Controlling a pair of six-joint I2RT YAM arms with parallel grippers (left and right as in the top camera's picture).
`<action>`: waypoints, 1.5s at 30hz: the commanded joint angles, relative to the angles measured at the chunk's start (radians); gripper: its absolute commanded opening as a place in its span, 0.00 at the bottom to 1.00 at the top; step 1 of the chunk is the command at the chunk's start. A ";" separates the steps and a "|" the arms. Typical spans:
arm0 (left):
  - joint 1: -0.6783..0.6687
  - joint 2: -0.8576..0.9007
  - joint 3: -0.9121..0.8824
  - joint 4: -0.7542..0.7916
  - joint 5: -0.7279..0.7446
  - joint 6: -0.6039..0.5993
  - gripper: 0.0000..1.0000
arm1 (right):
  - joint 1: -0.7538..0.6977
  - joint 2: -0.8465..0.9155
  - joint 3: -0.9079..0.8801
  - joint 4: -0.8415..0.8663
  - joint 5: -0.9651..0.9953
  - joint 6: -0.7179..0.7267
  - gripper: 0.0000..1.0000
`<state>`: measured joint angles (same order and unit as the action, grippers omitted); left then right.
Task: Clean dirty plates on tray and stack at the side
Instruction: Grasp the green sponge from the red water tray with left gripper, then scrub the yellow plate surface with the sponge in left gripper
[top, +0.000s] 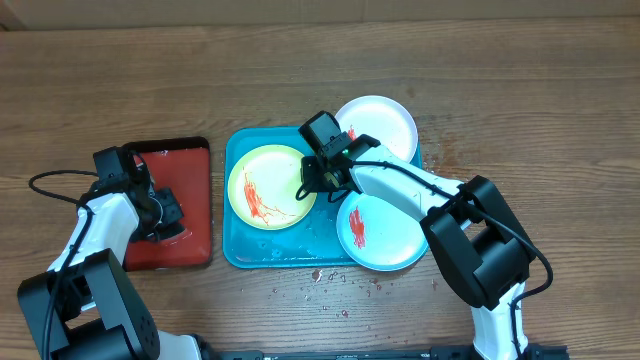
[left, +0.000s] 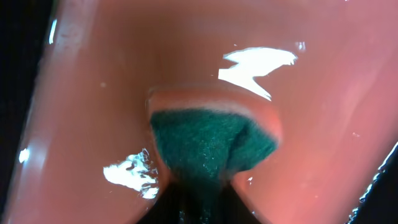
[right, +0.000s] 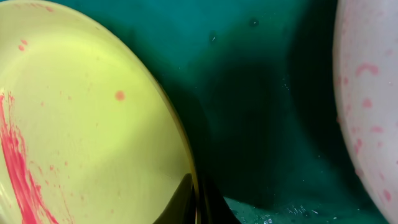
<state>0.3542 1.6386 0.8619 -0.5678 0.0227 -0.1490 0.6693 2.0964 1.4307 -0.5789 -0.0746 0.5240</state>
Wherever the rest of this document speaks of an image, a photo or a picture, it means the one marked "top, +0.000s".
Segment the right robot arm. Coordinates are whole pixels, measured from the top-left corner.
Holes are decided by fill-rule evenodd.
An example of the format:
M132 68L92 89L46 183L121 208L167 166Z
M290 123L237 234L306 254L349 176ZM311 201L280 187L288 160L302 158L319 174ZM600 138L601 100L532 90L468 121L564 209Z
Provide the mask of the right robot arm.
M444 280L471 307L474 355L526 357L520 305L531 294L530 264L542 256L491 181L442 178L360 141L334 152L317 149L301 167L298 199L347 190L417 221Z

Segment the light blue rimmed plate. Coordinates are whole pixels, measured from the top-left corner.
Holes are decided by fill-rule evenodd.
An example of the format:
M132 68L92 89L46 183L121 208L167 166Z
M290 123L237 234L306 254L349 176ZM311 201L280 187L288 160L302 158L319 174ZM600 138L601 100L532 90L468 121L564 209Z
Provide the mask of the light blue rimmed plate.
M347 196L338 210L336 230L347 255L375 271L402 270L429 249L416 220L373 196Z

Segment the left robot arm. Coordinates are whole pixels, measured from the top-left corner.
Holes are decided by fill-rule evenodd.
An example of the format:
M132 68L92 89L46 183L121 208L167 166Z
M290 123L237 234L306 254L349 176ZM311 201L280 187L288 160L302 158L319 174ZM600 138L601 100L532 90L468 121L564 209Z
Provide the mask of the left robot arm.
M157 329L122 267L139 216L122 192L87 193L47 271L23 281L19 305L43 359L211 359L195 335Z

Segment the green rimmed white plate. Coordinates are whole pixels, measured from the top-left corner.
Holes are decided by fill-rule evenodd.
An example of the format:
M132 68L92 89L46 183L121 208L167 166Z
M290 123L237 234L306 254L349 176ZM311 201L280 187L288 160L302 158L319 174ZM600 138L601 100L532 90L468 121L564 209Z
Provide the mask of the green rimmed white plate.
M264 145L243 155L231 169L227 195L234 213L260 230L281 230L301 221L313 208L317 195L302 200L304 155L290 146Z

